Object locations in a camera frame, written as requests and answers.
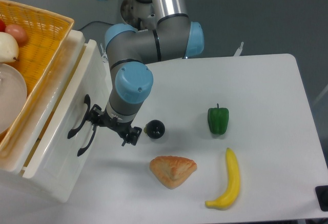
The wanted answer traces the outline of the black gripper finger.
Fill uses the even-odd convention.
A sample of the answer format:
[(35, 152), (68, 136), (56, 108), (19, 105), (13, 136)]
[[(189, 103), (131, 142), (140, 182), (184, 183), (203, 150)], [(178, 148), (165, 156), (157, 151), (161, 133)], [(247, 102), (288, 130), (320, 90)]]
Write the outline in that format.
[(94, 104), (89, 113), (87, 114), (86, 121), (89, 121), (94, 126), (100, 126), (103, 124), (103, 122), (101, 121), (102, 114), (103, 112), (101, 107), (97, 104)]
[(128, 127), (123, 132), (120, 133), (123, 142), (121, 146), (130, 144), (135, 146), (139, 140), (140, 135), (142, 134), (142, 128), (140, 127)]

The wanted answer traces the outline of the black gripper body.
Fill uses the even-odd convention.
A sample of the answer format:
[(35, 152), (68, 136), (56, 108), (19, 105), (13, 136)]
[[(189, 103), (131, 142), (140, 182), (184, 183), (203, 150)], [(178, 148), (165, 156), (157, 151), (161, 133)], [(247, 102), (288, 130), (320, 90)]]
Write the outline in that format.
[(100, 115), (99, 120), (99, 125), (101, 127), (107, 127), (118, 134), (126, 134), (132, 130), (131, 121), (125, 122), (119, 120), (116, 116), (111, 118), (106, 111), (104, 111), (103, 114)]

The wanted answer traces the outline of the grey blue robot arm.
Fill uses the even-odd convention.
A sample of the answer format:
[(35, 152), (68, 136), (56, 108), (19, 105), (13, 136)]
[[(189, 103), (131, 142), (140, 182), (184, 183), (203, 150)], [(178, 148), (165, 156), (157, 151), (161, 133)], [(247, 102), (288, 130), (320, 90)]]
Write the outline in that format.
[(135, 145), (141, 128), (131, 124), (151, 92), (149, 63), (199, 55), (204, 49), (202, 27), (189, 19), (185, 0), (135, 0), (153, 7), (155, 27), (139, 30), (124, 24), (105, 33), (112, 91), (94, 127), (115, 131), (124, 144)]

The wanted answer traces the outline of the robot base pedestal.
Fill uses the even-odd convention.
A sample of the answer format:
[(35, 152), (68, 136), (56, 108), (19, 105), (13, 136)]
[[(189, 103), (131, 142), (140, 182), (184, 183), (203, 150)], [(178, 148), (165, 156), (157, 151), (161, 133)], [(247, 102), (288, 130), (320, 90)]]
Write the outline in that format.
[(121, 18), (125, 24), (140, 30), (154, 30), (157, 19), (152, 3), (141, 3), (137, 0), (123, 0), (120, 7)]

